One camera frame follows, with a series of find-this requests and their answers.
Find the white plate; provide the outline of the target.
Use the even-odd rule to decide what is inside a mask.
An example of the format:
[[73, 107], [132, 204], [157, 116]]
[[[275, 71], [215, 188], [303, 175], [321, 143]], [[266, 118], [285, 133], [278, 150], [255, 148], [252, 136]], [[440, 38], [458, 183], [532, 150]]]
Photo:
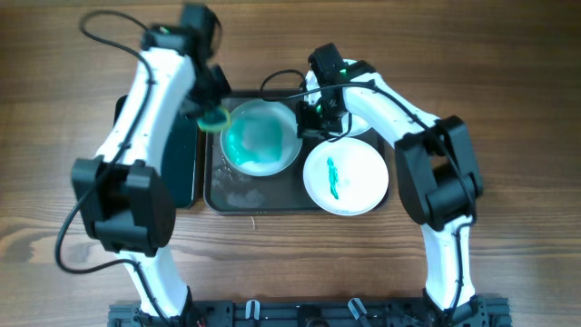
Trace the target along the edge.
[[355, 138], [317, 145], [307, 156], [303, 182], [321, 209], [355, 216], [374, 209], [389, 187], [389, 170], [379, 152]]
[[265, 177], [288, 168], [299, 156], [302, 140], [296, 114], [286, 104], [253, 99], [233, 109], [220, 145], [238, 172]]
[[[306, 74], [306, 90], [311, 91], [319, 87], [317, 77], [312, 70], [309, 70]], [[318, 108], [320, 105], [321, 93], [305, 95], [303, 100], [306, 101], [309, 106], [313, 106], [316, 112], [320, 114], [322, 113], [322, 109]], [[370, 129], [370, 125], [366, 121], [351, 113], [345, 113], [340, 118], [340, 123], [341, 129], [338, 132], [330, 132], [333, 137], [342, 134], [346, 134], [347, 136], [357, 136], [366, 133]]]

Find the green yellow sponge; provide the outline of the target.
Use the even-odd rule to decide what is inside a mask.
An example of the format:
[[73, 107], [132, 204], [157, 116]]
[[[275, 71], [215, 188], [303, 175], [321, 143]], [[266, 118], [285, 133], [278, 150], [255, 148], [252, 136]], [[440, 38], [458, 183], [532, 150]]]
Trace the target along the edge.
[[200, 116], [197, 124], [205, 133], [219, 133], [231, 126], [231, 113], [220, 105]]

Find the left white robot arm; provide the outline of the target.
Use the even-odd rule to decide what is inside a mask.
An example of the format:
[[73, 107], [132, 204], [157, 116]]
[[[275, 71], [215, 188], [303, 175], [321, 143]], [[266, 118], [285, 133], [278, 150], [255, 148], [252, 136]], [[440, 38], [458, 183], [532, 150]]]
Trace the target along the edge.
[[114, 254], [140, 294], [125, 314], [140, 326], [203, 326], [204, 315], [180, 277], [169, 241], [176, 220], [162, 179], [162, 159], [177, 116], [202, 130], [219, 130], [230, 117], [222, 69], [210, 65], [222, 34], [217, 15], [187, 4], [176, 26], [149, 25], [135, 52], [136, 75], [121, 110], [94, 158], [75, 161], [72, 184], [87, 235]]

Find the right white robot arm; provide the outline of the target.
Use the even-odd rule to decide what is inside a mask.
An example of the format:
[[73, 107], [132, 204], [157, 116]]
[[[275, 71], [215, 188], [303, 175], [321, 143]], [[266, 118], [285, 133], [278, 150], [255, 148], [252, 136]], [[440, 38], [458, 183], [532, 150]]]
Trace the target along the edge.
[[465, 123], [426, 113], [390, 88], [369, 63], [347, 60], [335, 44], [309, 57], [298, 95], [299, 135], [323, 144], [350, 141], [363, 120], [395, 152], [399, 197], [420, 225], [428, 260], [425, 292], [442, 320], [475, 295], [469, 272], [469, 231], [477, 221], [483, 181]]

